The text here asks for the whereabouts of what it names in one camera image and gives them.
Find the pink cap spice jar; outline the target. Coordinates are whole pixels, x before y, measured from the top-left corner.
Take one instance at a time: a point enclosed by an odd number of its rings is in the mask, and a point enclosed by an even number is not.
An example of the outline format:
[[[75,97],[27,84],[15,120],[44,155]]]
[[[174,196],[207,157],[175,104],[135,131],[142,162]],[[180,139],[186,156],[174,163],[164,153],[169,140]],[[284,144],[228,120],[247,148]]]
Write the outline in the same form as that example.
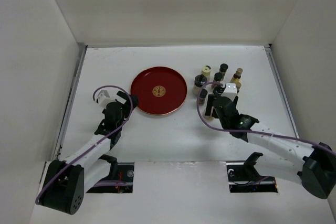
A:
[[[199,100],[197,102],[197,104],[199,106],[203,106],[204,105],[207,95],[208,95],[208,91],[206,89],[202,89],[200,91]]]

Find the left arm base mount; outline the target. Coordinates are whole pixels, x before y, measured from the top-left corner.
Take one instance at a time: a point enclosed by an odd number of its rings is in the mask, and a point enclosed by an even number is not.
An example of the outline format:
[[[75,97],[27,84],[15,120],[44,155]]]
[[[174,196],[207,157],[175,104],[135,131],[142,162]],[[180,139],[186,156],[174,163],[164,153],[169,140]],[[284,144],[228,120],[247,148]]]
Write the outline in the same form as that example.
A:
[[[93,187],[87,191],[89,194],[129,194],[133,192],[134,163],[119,163],[118,167],[107,177],[101,179],[100,183],[107,181],[119,180],[126,185],[113,186],[107,185],[102,187]]]

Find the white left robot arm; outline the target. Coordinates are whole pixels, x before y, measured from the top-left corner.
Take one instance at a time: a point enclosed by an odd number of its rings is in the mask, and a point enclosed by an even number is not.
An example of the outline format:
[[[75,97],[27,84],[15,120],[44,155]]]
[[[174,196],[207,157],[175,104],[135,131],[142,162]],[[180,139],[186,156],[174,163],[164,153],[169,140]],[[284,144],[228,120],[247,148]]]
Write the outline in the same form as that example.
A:
[[[69,215],[75,214],[89,193],[130,193],[133,187],[134,166],[118,163],[107,153],[121,137],[121,131],[138,106],[136,95],[123,89],[113,100],[106,90],[96,91],[96,103],[103,107],[104,118],[91,140],[63,160],[52,161],[47,169],[43,187],[35,203]]]

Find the black cap brown spice jar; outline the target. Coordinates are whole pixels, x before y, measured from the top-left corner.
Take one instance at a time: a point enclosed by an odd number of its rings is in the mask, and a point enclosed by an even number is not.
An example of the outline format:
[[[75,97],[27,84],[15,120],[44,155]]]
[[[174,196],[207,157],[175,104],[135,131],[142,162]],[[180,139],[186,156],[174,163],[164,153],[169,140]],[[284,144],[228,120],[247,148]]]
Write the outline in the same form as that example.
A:
[[[223,94],[224,90],[225,90],[225,88],[222,87],[221,85],[216,85],[213,88],[213,95],[216,96],[216,97],[220,97]]]

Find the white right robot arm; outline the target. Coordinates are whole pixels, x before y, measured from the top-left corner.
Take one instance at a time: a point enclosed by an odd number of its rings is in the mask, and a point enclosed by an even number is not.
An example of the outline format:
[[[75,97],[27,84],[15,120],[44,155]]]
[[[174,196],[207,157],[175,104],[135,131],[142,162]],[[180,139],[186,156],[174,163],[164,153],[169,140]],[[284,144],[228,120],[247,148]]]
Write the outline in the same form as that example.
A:
[[[261,153],[251,154],[243,164],[244,175],[253,181],[263,176],[282,178],[301,184],[317,198],[328,198],[335,187],[335,152],[331,147],[280,135],[258,119],[240,114],[236,108],[237,101],[237,98],[211,96],[206,115],[219,119],[220,131],[279,156],[259,161]]]

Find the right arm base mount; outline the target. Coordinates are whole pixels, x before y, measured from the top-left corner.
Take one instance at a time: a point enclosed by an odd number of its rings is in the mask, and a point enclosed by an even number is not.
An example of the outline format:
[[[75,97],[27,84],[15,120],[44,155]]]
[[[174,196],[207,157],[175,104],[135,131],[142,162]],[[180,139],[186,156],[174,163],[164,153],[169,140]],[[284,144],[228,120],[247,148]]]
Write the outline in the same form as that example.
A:
[[[277,193],[274,177],[260,176],[258,172],[246,169],[243,162],[227,162],[229,191],[231,193]]]

